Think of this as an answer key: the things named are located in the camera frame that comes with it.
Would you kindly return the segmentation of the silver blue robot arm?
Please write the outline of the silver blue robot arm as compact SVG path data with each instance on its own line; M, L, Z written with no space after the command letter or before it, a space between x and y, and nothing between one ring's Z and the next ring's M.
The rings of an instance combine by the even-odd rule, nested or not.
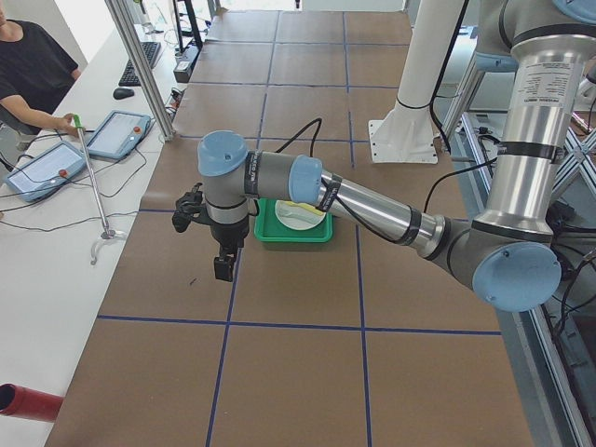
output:
M240 135L218 130L197 149L200 218L220 245L215 276L233 277L249 233L249 200L289 199L413 248L495 308L522 312L545 303L562 276L546 214L580 78L595 54L595 5L486 1L479 46L517 63L482 213L470 223L429 215L328 172L316 158L252 152Z

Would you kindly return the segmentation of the person's hand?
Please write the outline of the person's hand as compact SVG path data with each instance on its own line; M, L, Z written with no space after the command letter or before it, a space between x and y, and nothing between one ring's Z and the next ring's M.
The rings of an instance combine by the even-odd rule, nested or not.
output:
M73 114L66 114L62 117L54 117L53 122L50 125L52 129L55 129L59 132L64 132L72 136L77 135L77 129L73 125L74 122L74 115Z

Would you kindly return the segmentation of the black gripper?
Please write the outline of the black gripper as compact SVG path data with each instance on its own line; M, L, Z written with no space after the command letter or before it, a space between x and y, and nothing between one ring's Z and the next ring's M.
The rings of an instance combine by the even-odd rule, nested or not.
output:
M247 223L215 223L210 227L213 238L219 243L219 257L213 260L214 274L219 280L234 280L235 257L239 248L244 247L247 237Z

